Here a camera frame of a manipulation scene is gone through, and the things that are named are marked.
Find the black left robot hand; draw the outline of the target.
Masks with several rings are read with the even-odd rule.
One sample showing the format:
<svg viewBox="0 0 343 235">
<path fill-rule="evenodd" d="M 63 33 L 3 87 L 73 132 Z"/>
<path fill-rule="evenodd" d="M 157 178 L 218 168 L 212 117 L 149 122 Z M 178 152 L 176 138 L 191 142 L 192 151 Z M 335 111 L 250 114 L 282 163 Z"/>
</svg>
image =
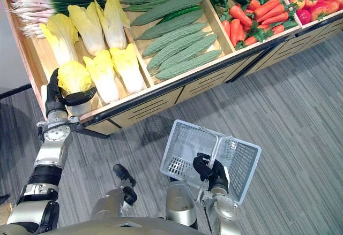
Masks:
<svg viewBox="0 0 343 235">
<path fill-rule="evenodd" d="M 62 80 L 62 78 L 58 77 L 58 72 L 61 69 L 60 67 L 53 71 L 46 87 L 46 116 L 53 111 L 70 111 L 71 116 L 80 117 L 91 110 L 91 100 L 95 96 L 97 89 L 93 86 L 88 90 L 63 96 L 62 87 L 58 84 Z"/>
</svg>

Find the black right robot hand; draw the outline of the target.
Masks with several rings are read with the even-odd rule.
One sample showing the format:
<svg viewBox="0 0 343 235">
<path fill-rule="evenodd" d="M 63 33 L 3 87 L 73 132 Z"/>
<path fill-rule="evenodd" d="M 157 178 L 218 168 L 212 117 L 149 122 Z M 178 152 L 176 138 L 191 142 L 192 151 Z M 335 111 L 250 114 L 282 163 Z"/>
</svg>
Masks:
<svg viewBox="0 0 343 235">
<path fill-rule="evenodd" d="M 228 194 L 229 181 L 224 166 L 215 160 L 212 168 L 209 167 L 210 155 L 197 153 L 193 159 L 193 167 L 200 174 L 201 181 L 208 181 L 208 191 L 214 188 L 223 189 Z"/>
</svg>

